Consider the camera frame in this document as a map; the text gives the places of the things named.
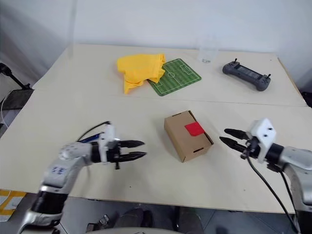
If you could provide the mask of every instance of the cardboard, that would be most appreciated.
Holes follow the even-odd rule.
[[[214,144],[191,111],[165,118],[164,127],[182,162],[204,155]]]

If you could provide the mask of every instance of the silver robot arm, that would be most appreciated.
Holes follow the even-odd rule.
[[[275,144],[276,132],[270,121],[265,118],[255,121],[247,131],[225,129],[238,139],[246,140],[246,147],[237,141],[220,137],[230,148],[248,156],[259,163],[266,162],[268,169],[282,172],[291,181],[292,201],[302,234],[312,233],[312,151],[283,147]]]
[[[115,129],[111,124],[107,125],[105,133],[96,136],[98,141],[85,143],[88,139],[84,139],[81,142],[67,144],[60,150],[58,158],[44,174],[37,199],[26,212],[19,233],[34,227],[37,232],[40,229],[40,232],[49,233],[59,224],[64,203],[83,167],[93,163],[113,162],[116,163],[116,169],[119,169],[120,162],[136,160],[146,154],[130,152],[122,155],[120,152],[122,147],[134,148],[144,143],[116,139]]]

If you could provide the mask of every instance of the game controller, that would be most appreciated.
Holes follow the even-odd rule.
[[[247,67],[240,65],[239,62],[237,62],[237,59],[224,65],[222,71],[224,74],[234,75],[238,78],[243,79],[244,81],[253,84],[254,86],[256,86],[256,89],[258,91],[266,90],[271,82],[271,74],[269,74],[268,76],[261,75]]]

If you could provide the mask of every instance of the soccer field mat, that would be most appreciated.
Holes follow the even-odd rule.
[[[165,74],[158,83],[148,80],[159,96],[167,95],[201,80],[201,77],[180,58],[164,63],[162,69],[165,70]]]

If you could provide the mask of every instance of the yellow towel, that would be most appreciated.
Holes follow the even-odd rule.
[[[118,71],[124,74],[124,92],[141,86],[146,79],[158,83],[165,73],[161,69],[166,62],[164,54],[158,55],[130,55],[119,58],[117,61]]]

